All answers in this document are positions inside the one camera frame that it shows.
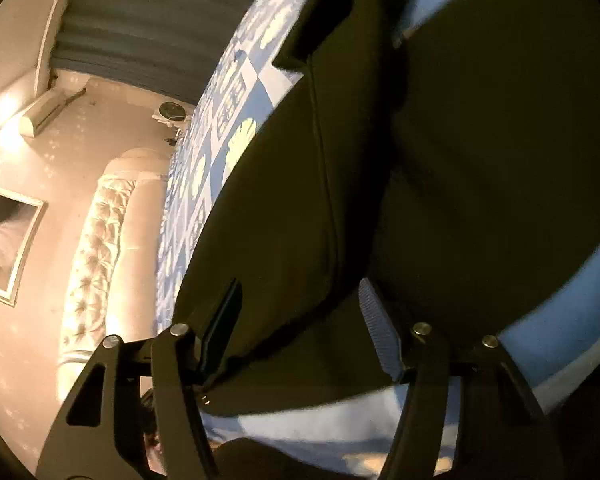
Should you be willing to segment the black pants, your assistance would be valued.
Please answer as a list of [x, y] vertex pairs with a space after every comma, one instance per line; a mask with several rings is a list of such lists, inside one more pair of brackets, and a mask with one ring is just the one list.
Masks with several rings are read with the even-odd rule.
[[600, 247], [600, 0], [306, 0], [275, 65], [300, 74], [211, 209], [174, 318], [242, 312], [201, 384], [216, 416], [388, 385], [356, 314], [400, 332], [513, 324]]

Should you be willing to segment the blue patterned bedsheet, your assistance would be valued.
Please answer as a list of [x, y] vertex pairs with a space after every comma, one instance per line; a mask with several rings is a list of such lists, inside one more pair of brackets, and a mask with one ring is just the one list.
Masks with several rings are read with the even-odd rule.
[[[410, 0], [405, 39], [450, 0]], [[306, 0], [254, 0], [195, 110], [169, 168], [158, 260], [158, 308], [174, 318], [189, 263], [211, 209], [249, 143], [300, 74], [275, 65]], [[210, 413], [198, 396], [222, 473], [237, 479], [383, 479], [407, 386], [382, 369], [356, 295], [356, 314], [388, 385], [335, 402], [236, 416]], [[550, 298], [493, 335], [524, 375], [546, 418], [564, 473], [600, 479], [600, 247]], [[437, 478], [455, 452], [460, 381], [452, 379]]]

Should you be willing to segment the cream tufted headboard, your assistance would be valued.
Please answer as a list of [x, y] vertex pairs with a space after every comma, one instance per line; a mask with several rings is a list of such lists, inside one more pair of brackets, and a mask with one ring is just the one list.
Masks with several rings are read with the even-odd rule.
[[155, 333], [156, 265], [169, 157], [132, 148], [97, 181], [66, 291], [56, 398], [64, 402], [102, 340]]

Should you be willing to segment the small table fan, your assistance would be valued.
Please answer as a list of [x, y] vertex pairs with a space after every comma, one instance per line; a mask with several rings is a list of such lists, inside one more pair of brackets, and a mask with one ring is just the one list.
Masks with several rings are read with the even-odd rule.
[[162, 102], [152, 113], [152, 118], [169, 128], [186, 121], [188, 114], [184, 106], [178, 102]]

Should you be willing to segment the dark green curtain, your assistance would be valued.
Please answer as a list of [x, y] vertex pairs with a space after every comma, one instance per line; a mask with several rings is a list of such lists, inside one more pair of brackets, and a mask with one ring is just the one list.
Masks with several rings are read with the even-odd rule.
[[69, 0], [50, 65], [195, 104], [253, 1]]

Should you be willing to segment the framed wall picture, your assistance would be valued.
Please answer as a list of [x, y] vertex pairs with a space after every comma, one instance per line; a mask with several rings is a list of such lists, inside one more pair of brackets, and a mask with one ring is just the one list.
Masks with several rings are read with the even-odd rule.
[[44, 200], [0, 187], [0, 301], [16, 304], [23, 267], [46, 209]]

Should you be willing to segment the white wall air conditioner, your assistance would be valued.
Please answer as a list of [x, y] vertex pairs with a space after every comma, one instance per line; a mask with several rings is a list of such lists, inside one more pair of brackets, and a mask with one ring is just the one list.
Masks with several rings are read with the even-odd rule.
[[48, 90], [22, 112], [18, 120], [18, 133], [26, 138], [35, 138], [69, 104], [85, 93], [85, 88], [74, 93]]

